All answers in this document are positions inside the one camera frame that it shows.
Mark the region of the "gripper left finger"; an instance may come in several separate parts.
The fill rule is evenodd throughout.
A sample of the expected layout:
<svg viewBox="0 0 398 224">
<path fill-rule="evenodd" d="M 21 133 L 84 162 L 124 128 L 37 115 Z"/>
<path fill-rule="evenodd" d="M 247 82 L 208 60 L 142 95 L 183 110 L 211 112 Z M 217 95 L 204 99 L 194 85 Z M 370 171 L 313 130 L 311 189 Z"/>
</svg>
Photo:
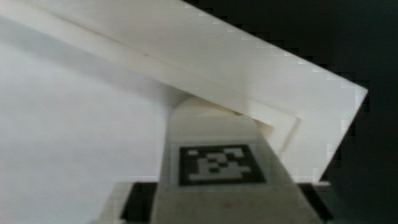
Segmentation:
<svg viewBox="0 0 398 224">
<path fill-rule="evenodd" d="M 151 219 L 156 182 L 135 182 L 121 211 L 124 222 L 148 222 Z"/>
</svg>

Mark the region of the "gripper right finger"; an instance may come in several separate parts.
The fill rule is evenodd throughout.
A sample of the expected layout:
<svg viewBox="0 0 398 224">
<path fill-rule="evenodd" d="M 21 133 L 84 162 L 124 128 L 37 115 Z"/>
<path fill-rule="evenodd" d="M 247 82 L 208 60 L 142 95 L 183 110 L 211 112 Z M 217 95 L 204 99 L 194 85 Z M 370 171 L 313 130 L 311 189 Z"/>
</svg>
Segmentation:
<svg viewBox="0 0 398 224">
<path fill-rule="evenodd" d="M 325 203 L 322 201 L 322 197 L 316 193 L 315 187 L 311 183 L 299 184 L 300 191 L 304 193 L 306 199 L 309 201 L 311 207 L 316 211 L 318 217 L 322 220 L 331 220 L 334 218 Z"/>
</svg>

